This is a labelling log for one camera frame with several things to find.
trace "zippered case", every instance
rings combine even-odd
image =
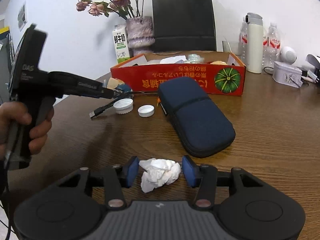
[[[235,139],[232,123],[192,78],[161,83],[158,96],[183,147],[192,156],[211,156]]]

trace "white round speaker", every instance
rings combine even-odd
[[[287,64],[293,64],[297,60],[297,54],[294,49],[286,46],[280,51],[281,60]]]

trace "milk carton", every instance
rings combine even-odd
[[[116,25],[112,32],[118,63],[130,58],[125,25]]]

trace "clear plastic bottle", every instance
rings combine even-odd
[[[240,30],[239,35],[239,46],[241,52],[241,61],[246,65],[246,51],[247,51],[247,43],[248,43],[248,24],[245,22],[245,17],[243,17],[243,23]]]
[[[268,33],[265,27],[263,27],[262,69],[267,66],[267,53],[268,53]]]
[[[268,30],[267,67],[273,68],[274,62],[279,60],[280,45],[281,42],[277,24],[271,23]]]

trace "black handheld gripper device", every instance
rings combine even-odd
[[[24,33],[13,61],[9,94],[11,101],[24,103],[32,116],[28,126],[12,122],[7,136],[5,169],[23,169],[29,166],[31,155],[29,132],[43,122],[55,103],[63,95],[94,98],[116,98],[123,91],[107,89],[95,80],[66,72],[39,70],[38,64],[47,34],[32,24]]]
[[[218,171],[182,158],[193,201],[141,201],[127,205],[121,187],[131,187],[139,160],[98,172],[80,168],[21,203],[16,232],[27,240],[296,240],[305,222],[303,208],[241,168]],[[104,187],[104,204],[92,196]],[[229,197],[215,204],[217,187]]]

